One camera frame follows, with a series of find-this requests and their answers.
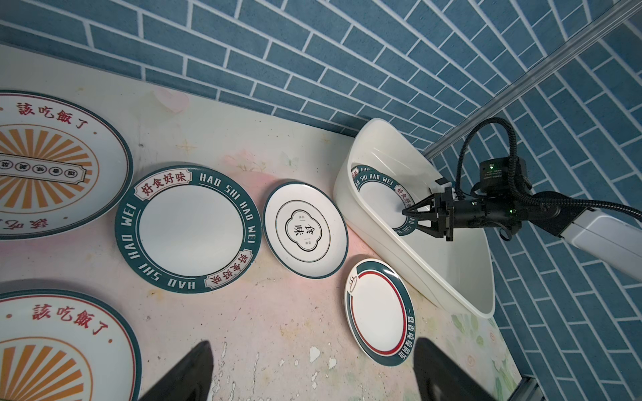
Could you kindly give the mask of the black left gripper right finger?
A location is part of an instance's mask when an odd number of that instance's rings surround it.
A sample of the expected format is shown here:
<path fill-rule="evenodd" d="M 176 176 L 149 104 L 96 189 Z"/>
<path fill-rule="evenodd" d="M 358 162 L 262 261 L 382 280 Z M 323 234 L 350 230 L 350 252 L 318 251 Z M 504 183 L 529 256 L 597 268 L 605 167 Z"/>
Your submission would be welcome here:
<path fill-rule="evenodd" d="M 416 339 L 413 364 L 421 401 L 494 400 L 429 339 Z"/>

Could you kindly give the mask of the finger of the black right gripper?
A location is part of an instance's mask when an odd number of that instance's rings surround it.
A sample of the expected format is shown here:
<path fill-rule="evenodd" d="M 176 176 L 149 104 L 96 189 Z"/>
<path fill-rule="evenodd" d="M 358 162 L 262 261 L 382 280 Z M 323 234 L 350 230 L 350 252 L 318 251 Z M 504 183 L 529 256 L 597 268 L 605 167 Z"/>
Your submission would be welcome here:
<path fill-rule="evenodd" d="M 438 215 L 410 216 L 417 223 L 416 229 L 431 237 L 444 237 L 444 218 Z"/>
<path fill-rule="evenodd" d="M 402 214 L 406 217 L 439 217 L 441 194 L 429 195 L 415 205 L 406 207 Z"/>

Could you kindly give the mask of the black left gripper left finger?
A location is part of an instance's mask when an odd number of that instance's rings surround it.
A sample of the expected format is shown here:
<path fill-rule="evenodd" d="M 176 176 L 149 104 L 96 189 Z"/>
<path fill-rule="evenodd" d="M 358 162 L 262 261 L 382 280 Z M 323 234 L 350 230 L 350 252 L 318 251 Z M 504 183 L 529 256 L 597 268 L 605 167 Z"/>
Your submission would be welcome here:
<path fill-rule="evenodd" d="M 205 401 L 212 385 L 214 357 L 209 341 L 197 344 L 140 401 Z"/>

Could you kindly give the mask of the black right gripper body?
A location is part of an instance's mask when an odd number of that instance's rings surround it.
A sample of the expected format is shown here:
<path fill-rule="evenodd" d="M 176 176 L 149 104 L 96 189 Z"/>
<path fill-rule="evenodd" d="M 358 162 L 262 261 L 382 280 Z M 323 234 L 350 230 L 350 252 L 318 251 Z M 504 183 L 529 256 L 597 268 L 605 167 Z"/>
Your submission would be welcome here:
<path fill-rule="evenodd" d="M 433 212 L 433 237 L 453 241 L 456 229 L 497 228 L 501 239 L 511 241 L 536 208 L 510 200 L 454 200 L 441 193 L 435 195 Z"/>

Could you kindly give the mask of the green red ring plate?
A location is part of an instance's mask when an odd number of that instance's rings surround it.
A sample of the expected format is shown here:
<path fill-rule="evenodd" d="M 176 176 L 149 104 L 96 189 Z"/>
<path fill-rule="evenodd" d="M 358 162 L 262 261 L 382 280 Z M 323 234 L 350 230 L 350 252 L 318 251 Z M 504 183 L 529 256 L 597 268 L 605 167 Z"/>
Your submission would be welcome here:
<path fill-rule="evenodd" d="M 404 364 L 416 342 L 416 314 L 399 274 L 366 258 L 352 268 L 344 289 L 349 329 L 361 350 L 386 367 Z"/>

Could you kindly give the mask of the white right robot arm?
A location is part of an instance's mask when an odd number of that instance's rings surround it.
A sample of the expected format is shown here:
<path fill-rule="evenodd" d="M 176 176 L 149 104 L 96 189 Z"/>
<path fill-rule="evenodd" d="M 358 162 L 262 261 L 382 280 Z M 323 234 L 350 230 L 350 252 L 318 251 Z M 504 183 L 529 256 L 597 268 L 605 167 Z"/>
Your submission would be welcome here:
<path fill-rule="evenodd" d="M 509 241 L 531 222 L 545 232 L 587 252 L 636 280 L 641 279 L 641 230 L 596 207 L 539 206 L 515 197 L 456 200 L 449 193 L 429 195 L 403 210 L 403 215 L 429 222 L 418 229 L 432 237 L 454 240 L 454 230 L 497 228 Z"/>

